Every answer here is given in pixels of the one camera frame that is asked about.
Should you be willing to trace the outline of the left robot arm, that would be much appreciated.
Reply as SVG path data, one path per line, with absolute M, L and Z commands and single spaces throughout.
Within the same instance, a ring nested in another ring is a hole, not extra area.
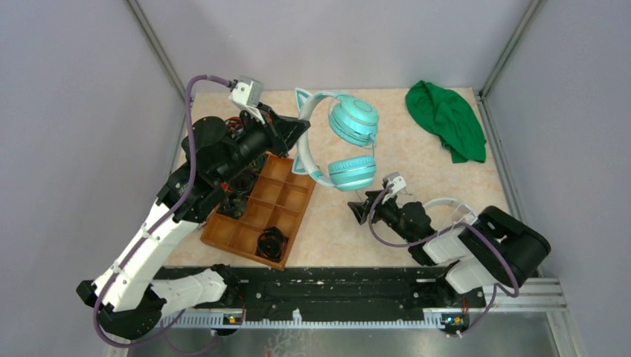
M 186 118 L 185 163 L 168 177 L 121 255 L 101 276 L 77 287 L 82 302 L 92 308 L 92 324 L 102 341 L 114 347 L 146 344 L 156 338 L 154 328 L 167 316 L 205 303 L 226 308 L 237 302 L 239 280 L 226 265 L 174 280 L 156 275 L 226 197 L 226 183 L 262 155 L 287 156 L 310 128 L 307 120 L 270 108 L 262 109 L 258 118 L 245 110 L 240 117 L 245 125 L 238 136 L 221 118 Z

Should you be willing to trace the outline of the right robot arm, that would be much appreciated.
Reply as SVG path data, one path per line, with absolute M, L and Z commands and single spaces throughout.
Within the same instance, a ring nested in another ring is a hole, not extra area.
M 362 202 L 348 202 L 359 225 L 373 230 L 383 222 L 401 243 L 376 239 L 391 248 L 404 248 L 422 266 L 448 264 L 436 286 L 438 300 L 457 306 L 473 289 L 499 284 L 516 295 L 551 253 L 548 240 L 502 209 L 490 205 L 436 230 L 426 212 L 430 203 L 399 206 L 385 191 L 366 193 Z

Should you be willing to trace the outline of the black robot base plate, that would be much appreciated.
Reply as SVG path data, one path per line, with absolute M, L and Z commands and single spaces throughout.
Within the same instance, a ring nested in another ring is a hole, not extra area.
M 306 322 L 421 321 L 425 311 L 486 305 L 480 288 L 456 293 L 444 268 L 231 267 L 237 285 L 220 302 L 201 309 L 245 309 L 246 321 L 289 321 L 298 310 Z

